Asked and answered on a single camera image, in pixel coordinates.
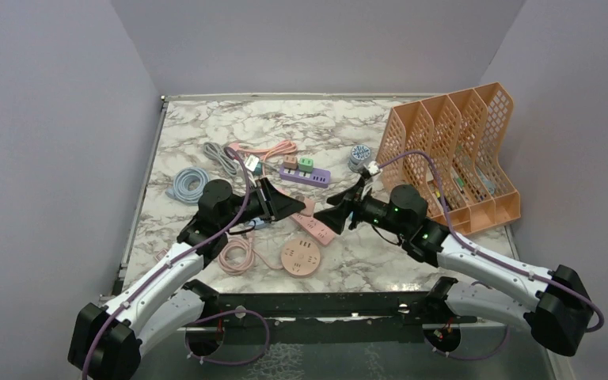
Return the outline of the orange mesh file organizer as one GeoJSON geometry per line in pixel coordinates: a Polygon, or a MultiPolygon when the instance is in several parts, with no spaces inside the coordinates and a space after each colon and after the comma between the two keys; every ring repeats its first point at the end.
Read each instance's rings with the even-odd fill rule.
{"type": "Polygon", "coordinates": [[[499,164],[513,109],[499,82],[393,107],[376,160],[411,155],[383,169],[384,189],[413,185],[429,218],[464,235],[520,219],[519,191],[499,164]]]}

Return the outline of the pink dual USB charger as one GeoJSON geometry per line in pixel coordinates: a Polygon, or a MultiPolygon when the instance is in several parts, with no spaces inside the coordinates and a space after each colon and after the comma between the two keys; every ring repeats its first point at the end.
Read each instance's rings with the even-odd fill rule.
{"type": "Polygon", "coordinates": [[[285,169],[296,170],[298,168],[298,158],[295,155],[285,155],[283,157],[283,167],[285,169]]]}

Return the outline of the green charger plug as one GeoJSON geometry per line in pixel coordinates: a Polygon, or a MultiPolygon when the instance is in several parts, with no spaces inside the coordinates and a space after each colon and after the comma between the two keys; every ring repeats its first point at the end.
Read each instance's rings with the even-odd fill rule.
{"type": "Polygon", "coordinates": [[[300,173],[312,173],[314,170],[314,160],[302,157],[298,160],[298,171],[300,173]]]}

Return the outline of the blue round power socket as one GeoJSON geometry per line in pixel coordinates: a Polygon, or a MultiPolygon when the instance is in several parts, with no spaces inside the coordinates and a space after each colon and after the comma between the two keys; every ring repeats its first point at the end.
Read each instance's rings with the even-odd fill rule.
{"type": "Polygon", "coordinates": [[[246,234],[254,230],[262,230],[263,228],[266,228],[270,225],[271,223],[269,221],[265,222],[261,218],[253,218],[244,224],[245,228],[241,231],[241,234],[246,234]]]}

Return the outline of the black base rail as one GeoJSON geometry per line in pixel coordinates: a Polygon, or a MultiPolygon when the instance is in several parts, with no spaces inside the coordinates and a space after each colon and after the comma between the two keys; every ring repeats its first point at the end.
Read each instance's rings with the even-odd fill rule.
{"type": "Polygon", "coordinates": [[[194,279],[183,288],[204,302],[194,344],[422,343],[425,329],[474,324],[447,311],[440,291],[220,293],[194,279]]]}

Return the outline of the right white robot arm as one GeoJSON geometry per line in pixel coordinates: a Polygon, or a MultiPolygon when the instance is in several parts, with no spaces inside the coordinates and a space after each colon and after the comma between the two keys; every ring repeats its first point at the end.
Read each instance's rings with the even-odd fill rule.
{"type": "Polygon", "coordinates": [[[426,314],[444,322],[451,316],[481,317],[529,329],[544,348],[558,355],[576,354],[589,333],[594,307],[579,273],[525,264],[493,251],[426,216],[428,204],[410,184],[393,188],[389,201],[371,195],[364,179],[328,198],[328,209],[314,218],[334,233],[365,222],[401,238],[402,249],[420,263],[445,268],[481,281],[479,289],[444,280],[443,290],[429,296],[426,314]]]}

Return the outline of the purple power strip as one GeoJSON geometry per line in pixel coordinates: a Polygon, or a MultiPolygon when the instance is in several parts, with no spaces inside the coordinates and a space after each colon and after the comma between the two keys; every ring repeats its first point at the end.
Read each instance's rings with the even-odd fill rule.
{"type": "Polygon", "coordinates": [[[279,167],[279,177],[282,180],[305,184],[317,188],[327,188],[331,184],[331,173],[326,169],[313,168],[310,173],[298,169],[279,167]]]}

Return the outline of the pink round power socket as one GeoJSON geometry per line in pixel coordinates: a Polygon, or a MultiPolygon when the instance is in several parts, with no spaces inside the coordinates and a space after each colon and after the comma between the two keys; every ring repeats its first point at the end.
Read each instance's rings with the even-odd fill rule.
{"type": "Polygon", "coordinates": [[[312,276],[321,263],[316,243],[303,237],[288,241],[282,247],[280,258],[283,269],[295,278],[312,276]]]}

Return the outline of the blue patterned tape roll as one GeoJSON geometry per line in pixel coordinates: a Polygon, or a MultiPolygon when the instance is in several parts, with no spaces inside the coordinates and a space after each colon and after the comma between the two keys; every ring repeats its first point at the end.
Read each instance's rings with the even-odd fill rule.
{"type": "Polygon", "coordinates": [[[348,168],[357,173],[363,165],[372,157],[371,149],[363,144],[354,145],[348,158],[348,168]]]}

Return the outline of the pink long power strip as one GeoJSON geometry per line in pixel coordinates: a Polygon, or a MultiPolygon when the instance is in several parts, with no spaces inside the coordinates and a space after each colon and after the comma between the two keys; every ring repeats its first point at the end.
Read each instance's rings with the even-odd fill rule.
{"type": "Polygon", "coordinates": [[[301,195],[297,195],[295,199],[303,202],[306,206],[299,213],[292,214],[290,216],[291,220],[298,224],[320,245],[328,246],[336,235],[325,224],[313,217],[316,202],[301,195]]]}

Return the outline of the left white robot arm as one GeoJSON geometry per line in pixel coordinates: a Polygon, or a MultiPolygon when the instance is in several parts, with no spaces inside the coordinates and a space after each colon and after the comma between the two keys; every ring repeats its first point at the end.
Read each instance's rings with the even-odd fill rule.
{"type": "Polygon", "coordinates": [[[216,292],[196,280],[228,242],[227,231],[253,219],[275,222],[306,205],[261,178],[247,196],[222,179],[208,182],[198,211],[168,252],[142,278],[104,306],[79,312],[67,355],[93,379],[129,379],[157,344],[188,323],[211,323],[216,292]]]}

